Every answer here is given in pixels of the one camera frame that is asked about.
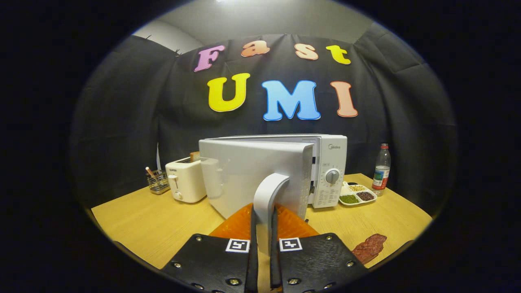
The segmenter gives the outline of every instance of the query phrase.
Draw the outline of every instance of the bread slice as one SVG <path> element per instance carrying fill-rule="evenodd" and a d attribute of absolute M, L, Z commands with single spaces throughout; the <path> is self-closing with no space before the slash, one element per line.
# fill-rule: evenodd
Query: bread slice
<path fill-rule="evenodd" d="M 190 163 L 200 160 L 199 152 L 190 153 Z"/>

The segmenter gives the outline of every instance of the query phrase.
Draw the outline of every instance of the plastic bottle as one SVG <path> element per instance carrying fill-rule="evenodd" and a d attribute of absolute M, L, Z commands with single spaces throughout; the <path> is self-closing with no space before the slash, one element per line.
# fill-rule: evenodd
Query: plastic bottle
<path fill-rule="evenodd" d="M 373 177 L 373 185 L 371 191 L 377 196 L 383 194 L 386 189 L 389 170 L 391 169 L 391 155 L 389 154 L 389 146 L 382 143 L 380 153 L 376 158 L 375 175 Z"/>

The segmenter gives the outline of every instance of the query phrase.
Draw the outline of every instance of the ceiling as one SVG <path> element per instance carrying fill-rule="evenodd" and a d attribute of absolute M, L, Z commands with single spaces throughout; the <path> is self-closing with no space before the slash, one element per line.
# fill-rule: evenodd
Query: ceiling
<path fill-rule="evenodd" d="M 203 45 L 259 34 L 300 34 L 354 43 L 373 22 L 330 0 L 195 0 L 159 20 Z"/>

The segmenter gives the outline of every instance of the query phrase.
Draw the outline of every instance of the utensil holder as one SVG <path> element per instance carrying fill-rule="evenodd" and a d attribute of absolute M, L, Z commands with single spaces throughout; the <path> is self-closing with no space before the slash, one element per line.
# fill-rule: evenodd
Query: utensil holder
<path fill-rule="evenodd" d="M 170 185 L 168 184 L 168 177 L 166 172 L 163 170 L 155 170 L 152 171 L 155 178 L 150 174 L 146 173 L 146 180 L 148 182 L 148 188 L 150 192 L 153 194 L 162 194 L 165 191 L 170 190 Z"/>

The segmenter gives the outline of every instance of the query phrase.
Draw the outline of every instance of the toaster knob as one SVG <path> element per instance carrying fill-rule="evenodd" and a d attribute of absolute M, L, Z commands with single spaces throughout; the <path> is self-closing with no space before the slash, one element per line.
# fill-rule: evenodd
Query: toaster knob
<path fill-rule="evenodd" d="M 183 199 L 183 196 L 181 195 L 181 193 L 179 191 L 176 191 L 173 193 L 173 198 L 175 199 Z"/>

